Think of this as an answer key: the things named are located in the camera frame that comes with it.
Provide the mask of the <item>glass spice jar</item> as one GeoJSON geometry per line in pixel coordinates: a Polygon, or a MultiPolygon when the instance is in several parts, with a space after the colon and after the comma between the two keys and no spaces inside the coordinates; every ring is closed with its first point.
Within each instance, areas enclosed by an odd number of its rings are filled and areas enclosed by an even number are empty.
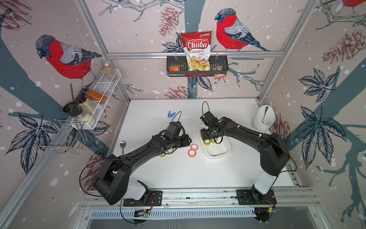
{"type": "Polygon", "coordinates": [[[104,62],[104,71],[111,81],[118,79],[117,73],[109,61],[104,62]]]}

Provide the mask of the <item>orange sauce bottle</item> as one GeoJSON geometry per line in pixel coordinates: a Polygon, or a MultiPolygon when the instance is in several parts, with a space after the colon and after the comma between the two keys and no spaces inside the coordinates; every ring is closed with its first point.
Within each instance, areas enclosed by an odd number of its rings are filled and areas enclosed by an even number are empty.
{"type": "Polygon", "coordinates": [[[107,96],[105,96],[95,90],[87,90],[85,92],[85,96],[87,97],[87,99],[94,101],[94,102],[98,102],[100,105],[103,105],[107,100],[107,96]]]}

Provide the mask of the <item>red tape roll back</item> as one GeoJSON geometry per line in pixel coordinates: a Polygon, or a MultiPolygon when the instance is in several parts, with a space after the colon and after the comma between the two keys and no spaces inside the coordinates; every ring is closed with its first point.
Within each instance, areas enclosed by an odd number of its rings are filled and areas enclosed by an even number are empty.
{"type": "Polygon", "coordinates": [[[191,144],[191,150],[197,151],[198,150],[198,145],[197,144],[191,144]]]}

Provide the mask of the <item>blue tape cutter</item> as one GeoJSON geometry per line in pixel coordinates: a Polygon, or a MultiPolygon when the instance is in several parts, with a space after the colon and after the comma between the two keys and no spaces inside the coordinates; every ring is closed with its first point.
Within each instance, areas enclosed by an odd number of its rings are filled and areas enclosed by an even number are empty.
{"type": "Polygon", "coordinates": [[[168,112],[168,118],[174,118],[176,115],[176,112],[171,113],[171,111],[168,112]]]}

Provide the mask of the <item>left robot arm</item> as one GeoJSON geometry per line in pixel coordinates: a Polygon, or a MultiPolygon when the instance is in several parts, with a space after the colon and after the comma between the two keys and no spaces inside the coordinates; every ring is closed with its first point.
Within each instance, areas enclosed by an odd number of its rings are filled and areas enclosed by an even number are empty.
{"type": "Polygon", "coordinates": [[[108,204],[114,205],[127,193],[130,175],[136,169],[169,150],[174,152],[178,148],[188,147],[191,142],[181,122],[171,122],[167,129],[152,136],[149,142],[131,153],[108,156],[94,180],[93,187],[108,204]]]}

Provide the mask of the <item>black wall basket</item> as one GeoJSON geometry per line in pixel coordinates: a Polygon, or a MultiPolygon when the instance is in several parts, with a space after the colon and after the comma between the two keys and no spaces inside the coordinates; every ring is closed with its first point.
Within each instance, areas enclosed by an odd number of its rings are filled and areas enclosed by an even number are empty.
{"type": "Polygon", "coordinates": [[[195,57],[187,60],[183,56],[168,56],[166,69],[169,77],[226,75],[228,62],[226,56],[210,56],[209,59],[201,61],[196,60],[195,57]]]}

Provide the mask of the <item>red tape roll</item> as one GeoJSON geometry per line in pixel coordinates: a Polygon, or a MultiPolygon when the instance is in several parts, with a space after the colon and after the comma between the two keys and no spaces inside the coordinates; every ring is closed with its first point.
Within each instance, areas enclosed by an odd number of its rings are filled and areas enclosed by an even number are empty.
{"type": "Polygon", "coordinates": [[[191,144],[191,150],[197,151],[198,150],[198,145],[197,144],[191,144]]]}
{"type": "Polygon", "coordinates": [[[188,155],[189,155],[189,157],[193,158],[196,156],[196,151],[191,149],[188,151],[188,155]]]}

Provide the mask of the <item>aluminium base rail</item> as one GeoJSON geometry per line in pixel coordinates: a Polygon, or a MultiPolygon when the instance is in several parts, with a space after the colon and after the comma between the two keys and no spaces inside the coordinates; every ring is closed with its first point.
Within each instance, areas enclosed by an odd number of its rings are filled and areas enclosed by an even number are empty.
{"type": "MultiPolygon", "coordinates": [[[[163,189],[159,208],[219,208],[237,207],[238,188],[163,189]]],[[[320,202],[311,188],[275,187],[277,207],[319,207],[320,202]]]]}

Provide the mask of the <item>Chuba cassava chips bag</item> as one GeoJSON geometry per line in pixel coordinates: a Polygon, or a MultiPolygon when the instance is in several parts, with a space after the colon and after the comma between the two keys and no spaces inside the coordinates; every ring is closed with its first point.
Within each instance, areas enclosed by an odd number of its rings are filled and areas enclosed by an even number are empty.
{"type": "Polygon", "coordinates": [[[181,33],[188,71],[210,71],[212,32],[181,33]]]}

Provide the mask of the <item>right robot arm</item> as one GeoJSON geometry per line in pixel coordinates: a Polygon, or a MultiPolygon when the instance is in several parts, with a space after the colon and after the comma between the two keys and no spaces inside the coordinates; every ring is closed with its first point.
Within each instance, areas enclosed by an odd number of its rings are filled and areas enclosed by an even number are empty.
{"type": "Polygon", "coordinates": [[[270,200],[272,197],[271,189],[291,159],[281,136],[277,133],[269,135],[251,130],[227,117],[218,119],[210,111],[203,114],[200,119],[207,127],[200,130],[203,141],[215,141],[217,138],[227,136],[258,151],[262,170],[257,181],[248,191],[249,202],[253,204],[275,204],[275,200],[270,200]]]}

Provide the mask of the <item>white utensil holder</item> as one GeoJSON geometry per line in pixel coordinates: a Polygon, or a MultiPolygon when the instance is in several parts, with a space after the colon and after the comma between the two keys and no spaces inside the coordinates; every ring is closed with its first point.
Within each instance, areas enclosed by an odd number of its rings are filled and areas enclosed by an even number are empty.
{"type": "Polygon", "coordinates": [[[275,113],[271,106],[261,106],[252,121],[252,127],[258,132],[267,132],[274,124],[275,119],[275,113]]]}

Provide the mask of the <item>metal spoon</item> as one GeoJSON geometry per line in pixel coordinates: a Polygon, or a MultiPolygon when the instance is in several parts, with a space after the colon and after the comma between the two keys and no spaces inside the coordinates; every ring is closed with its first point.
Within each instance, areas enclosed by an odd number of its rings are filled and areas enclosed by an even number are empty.
{"type": "Polygon", "coordinates": [[[121,141],[120,142],[120,148],[122,149],[122,155],[124,155],[124,149],[126,147],[126,142],[125,141],[121,141]]]}

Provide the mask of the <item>red tape roll front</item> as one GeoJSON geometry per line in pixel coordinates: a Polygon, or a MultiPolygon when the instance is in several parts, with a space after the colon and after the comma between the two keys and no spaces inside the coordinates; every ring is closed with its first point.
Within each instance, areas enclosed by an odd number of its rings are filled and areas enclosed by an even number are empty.
{"type": "Polygon", "coordinates": [[[196,151],[191,149],[188,151],[188,155],[189,155],[189,157],[193,158],[196,156],[196,151]]]}

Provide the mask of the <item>white storage box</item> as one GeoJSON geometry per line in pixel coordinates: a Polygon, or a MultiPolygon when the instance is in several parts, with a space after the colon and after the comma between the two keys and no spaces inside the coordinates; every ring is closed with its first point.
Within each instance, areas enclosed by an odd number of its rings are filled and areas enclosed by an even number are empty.
{"type": "Polygon", "coordinates": [[[201,129],[203,129],[203,128],[207,129],[207,127],[205,125],[200,125],[198,127],[198,134],[199,134],[201,143],[203,144],[204,152],[208,158],[211,158],[211,159],[219,158],[219,157],[223,157],[230,153],[231,146],[230,146],[226,136],[223,136],[222,142],[220,144],[211,143],[209,146],[205,146],[204,141],[201,139],[201,129]]]}

